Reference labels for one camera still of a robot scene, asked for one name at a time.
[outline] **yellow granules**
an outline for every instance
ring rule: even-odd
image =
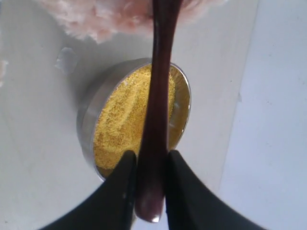
[[[124,151],[139,153],[149,95],[151,65],[127,77],[112,93],[99,116],[94,134],[95,163],[114,169]],[[169,74],[168,113],[172,114],[175,82]]]

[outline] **white surface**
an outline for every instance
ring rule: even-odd
[[[306,230],[307,1],[261,0],[220,186],[271,230]]]
[[[257,2],[233,0],[176,35],[173,61],[192,87],[190,120],[178,148],[214,191],[222,175]],[[1,20],[10,65],[0,89],[0,229],[35,230],[100,185],[83,159],[75,130],[84,89],[115,63],[149,57],[152,43],[123,35],[100,46],[77,41],[30,0],[5,0]],[[54,67],[64,47],[81,58],[70,76]],[[165,222],[159,226],[167,229]]]

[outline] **metal dish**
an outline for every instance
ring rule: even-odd
[[[97,82],[94,82],[80,104],[77,115],[78,139],[86,161],[103,181],[112,173],[112,170],[99,168],[94,161],[93,139],[98,117],[114,89],[131,73],[149,64],[151,64],[151,58],[141,58],[111,67],[100,79],[97,79]],[[170,71],[175,81],[175,104],[169,120],[169,149],[174,149],[189,118],[191,92],[184,72],[173,63]]]

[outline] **yellow powder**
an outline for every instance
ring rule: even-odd
[[[107,101],[94,134],[95,163],[103,169],[114,169],[124,151],[139,153],[149,95],[151,65],[127,77]],[[169,74],[168,113],[172,114],[175,82]]]

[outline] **pink fur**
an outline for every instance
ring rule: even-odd
[[[152,0],[36,0],[67,34],[100,43],[113,34],[145,33],[153,29]],[[226,0],[184,0],[179,22],[196,19],[213,3]]]

